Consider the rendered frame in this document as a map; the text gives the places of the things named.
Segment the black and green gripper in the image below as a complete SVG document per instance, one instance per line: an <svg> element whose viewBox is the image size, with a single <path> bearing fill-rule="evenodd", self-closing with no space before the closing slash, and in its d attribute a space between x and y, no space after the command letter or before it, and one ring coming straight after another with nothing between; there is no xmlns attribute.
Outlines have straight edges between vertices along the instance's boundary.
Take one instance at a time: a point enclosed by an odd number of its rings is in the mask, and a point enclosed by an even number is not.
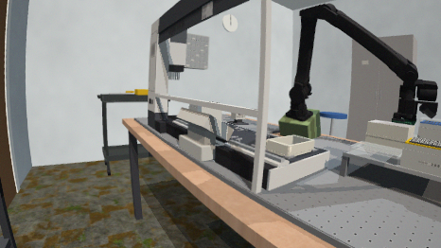
<svg viewBox="0 0 441 248"><path fill-rule="evenodd" d="M400 98L398 101L397 113L394 113L392 122L414 125L416 123L416 115L404 114L405 100L414 100L411 98ZM408 118L408 119L406 119ZM405 119L405 120L404 120Z"/></svg>

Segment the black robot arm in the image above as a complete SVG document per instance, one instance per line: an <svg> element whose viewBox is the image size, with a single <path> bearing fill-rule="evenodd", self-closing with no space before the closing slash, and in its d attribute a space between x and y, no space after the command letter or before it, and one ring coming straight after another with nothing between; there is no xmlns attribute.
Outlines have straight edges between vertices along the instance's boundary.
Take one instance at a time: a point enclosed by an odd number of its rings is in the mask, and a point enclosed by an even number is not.
<svg viewBox="0 0 441 248"><path fill-rule="evenodd" d="M428 102L436 101L438 88L436 82L418 80L417 68L412 62L397 53L388 44L345 13L336 9L334 5L323 4L302 9L299 12L299 16L301 16L301 35L298 63L294 85L289 92L291 109L286 112L287 117L304 122L313 116L313 111L307 109L305 99L309 98L308 95L312 94L309 72L317 19L326 20L334 27L340 29L396 73L403 80L403 85L400 85L399 89L399 97L415 98L415 88L417 86L416 97L418 97L418 100L424 101L405 100L404 114L416 115L417 104L420 103L419 111L421 113L430 118L434 118L437 115L438 102Z"/></svg>

